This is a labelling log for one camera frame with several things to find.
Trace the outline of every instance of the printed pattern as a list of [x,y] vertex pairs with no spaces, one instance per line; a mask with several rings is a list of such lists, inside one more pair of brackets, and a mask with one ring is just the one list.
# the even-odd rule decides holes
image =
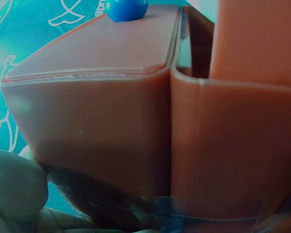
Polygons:
[[[103,14],[104,2],[0,0],[0,80],[9,69],[45,44]],[[0,90],[0,149],[20,153],[25,146]]]

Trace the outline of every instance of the blue ball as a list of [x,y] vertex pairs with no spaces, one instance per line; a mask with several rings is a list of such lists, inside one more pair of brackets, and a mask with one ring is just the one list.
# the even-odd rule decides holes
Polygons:
[[148,7],[148,0],[105,1],[105,11],[114,22],[125,22],[143,18]]

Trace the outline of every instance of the finger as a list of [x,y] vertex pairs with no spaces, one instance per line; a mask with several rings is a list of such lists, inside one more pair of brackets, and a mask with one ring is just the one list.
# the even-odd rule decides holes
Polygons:
[[26,158],[28,160],[31,160],[32,162],[34,162],[37,166],[40,166],[39,162],[37,161],[34,152],[31,150],[29,145],[26,145],[22,151],[19,153],[19,156],[21,156],[22,158]]
[[47,228],[49,232],[53,229],[76,229],[76,228],[94,228],[96,224],[86,219],[69,215],[67,213],[44,207],[38,219],[37,228]]
[[58,231],[58,233],[123,233],[121,230],[104,230],[104,229],[67,229]]
[[[104,229],[68,229],[62,233],[124,233],[121,230],[104,230]],[[159,233],[156,230],[142,230],[137,233]]]
[[36,217],[47,198],[43,169],[32,161],[0,150],[0,215],[27,222]]

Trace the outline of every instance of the teal fabric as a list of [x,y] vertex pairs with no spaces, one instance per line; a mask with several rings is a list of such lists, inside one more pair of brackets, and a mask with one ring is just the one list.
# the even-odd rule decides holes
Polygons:
[[[150,0],[150,4],[187,4]],[[97,16],[99,0],[0,0],[0,79],[30,54]],[[26,142],[0,91],[0,149],[19,153]],[[53,184],[47,206],[76,214]]]

